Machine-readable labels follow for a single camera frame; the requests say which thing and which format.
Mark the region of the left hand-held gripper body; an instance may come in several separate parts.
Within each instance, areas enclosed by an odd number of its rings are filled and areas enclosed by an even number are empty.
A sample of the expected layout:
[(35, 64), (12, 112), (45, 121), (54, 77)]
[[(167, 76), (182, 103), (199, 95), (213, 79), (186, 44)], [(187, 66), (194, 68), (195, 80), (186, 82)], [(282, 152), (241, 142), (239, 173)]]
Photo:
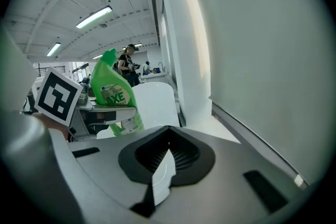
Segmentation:
[(69, 132), (67, 141), (77, 141), (108, 128), (103, 120), (98, 120), (97, 113), (91, 112), (92, 101), (86, 84), (74, 82), (49, 67), (35, 100), (34, 113), (42, 113), (65, 125)]

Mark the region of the white bathtub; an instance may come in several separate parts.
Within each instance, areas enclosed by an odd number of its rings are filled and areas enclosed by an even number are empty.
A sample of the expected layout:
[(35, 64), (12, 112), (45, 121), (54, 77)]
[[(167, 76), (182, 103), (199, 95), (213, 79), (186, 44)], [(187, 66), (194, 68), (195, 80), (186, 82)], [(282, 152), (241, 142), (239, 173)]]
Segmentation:
[(164, 82), (147, 82), (132, 88), (144, 128), (180, 126), (173, 88)]

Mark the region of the person's left forearm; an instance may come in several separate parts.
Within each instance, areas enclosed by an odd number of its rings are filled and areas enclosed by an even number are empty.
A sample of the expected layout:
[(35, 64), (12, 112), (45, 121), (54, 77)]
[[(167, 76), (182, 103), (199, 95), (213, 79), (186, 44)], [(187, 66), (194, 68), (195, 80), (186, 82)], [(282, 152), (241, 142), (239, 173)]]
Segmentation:
[(68, 140), (69, 132), (65, 125), (49, 118), (42, 113), (33, 113), (32, 116), (42, 121), (46, 128), (59, 130), (63, 134), (65, 140)]

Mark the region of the white counter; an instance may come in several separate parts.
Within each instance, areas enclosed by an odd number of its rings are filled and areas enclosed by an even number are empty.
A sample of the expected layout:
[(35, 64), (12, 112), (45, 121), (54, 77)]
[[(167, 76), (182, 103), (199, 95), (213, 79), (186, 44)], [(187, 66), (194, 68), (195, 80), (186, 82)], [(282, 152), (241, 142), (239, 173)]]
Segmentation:
[(151, 74), (148, 74), (148, 75), (144, 75), (144, 76), (141, 76), (141, 79), (153, 79), (153, 78), (160, 78), (160, 77), (163, 77), (167, 75), (166, 72), (160, 72), (160, 73), (151, 73)]

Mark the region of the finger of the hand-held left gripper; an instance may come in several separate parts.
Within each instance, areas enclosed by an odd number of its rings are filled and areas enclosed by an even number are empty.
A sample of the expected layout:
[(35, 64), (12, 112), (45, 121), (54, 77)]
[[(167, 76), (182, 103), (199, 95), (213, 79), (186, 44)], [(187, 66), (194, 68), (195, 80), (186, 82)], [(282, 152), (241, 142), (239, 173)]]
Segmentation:
[(97, 113), (98, 120), (103, 120), (104, 124), (112, 124), (135, 117), (137, 108), (132, 106), (96, 106), (91, 112)]

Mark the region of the green plastic bottle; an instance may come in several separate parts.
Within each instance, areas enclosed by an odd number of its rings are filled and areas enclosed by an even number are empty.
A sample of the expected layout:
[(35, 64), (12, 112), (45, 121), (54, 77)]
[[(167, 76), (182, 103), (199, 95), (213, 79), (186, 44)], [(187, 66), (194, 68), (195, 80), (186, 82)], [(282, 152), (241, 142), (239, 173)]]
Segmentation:
[[(116, 60), (116, 50), (113, 48), (105, 51), (96, 63), (91, 76), (94, 96), (99, 105), (114, 108), (127, 106), (137, 109), (138, 106), (131, 85), (122, 75), (113, 70)], [(144, 124), (138, 111), (136, 111), (135, 116), (118, 122), (120, 125), (117, 125), (117, 123), (109, 125), (116, 136), (144, 130)]]

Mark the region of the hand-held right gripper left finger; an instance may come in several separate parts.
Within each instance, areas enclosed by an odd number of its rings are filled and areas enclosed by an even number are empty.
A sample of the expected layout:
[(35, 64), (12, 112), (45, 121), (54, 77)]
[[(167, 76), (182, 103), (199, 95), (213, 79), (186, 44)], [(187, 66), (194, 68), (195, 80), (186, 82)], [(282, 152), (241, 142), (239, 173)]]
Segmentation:
[(131, 210), (143, 200), (147, 186), (131, 181), (118, 162), (125, 146), (157, 130), (74, 143), (50, 130), (58, 167), (71, 193), (65, 202), (70, 224), (171, 224), (163, 206), (148, 218)]

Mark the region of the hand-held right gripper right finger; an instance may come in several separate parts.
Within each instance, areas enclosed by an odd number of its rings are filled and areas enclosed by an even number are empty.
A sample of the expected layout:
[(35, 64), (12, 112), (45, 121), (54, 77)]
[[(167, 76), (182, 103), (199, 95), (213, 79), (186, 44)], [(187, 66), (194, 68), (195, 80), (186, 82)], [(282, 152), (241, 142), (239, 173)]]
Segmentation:
[[(284, 171), (252, 147), (182, 129), (208, 144), (215, 164), (195, 185), (173, 187), (153, 214), (159, 224), (281, 224), (303, 206), (309, 195)], [(245, 174), (257, 171), (283, 196), (286, 204), (271, 213)]]

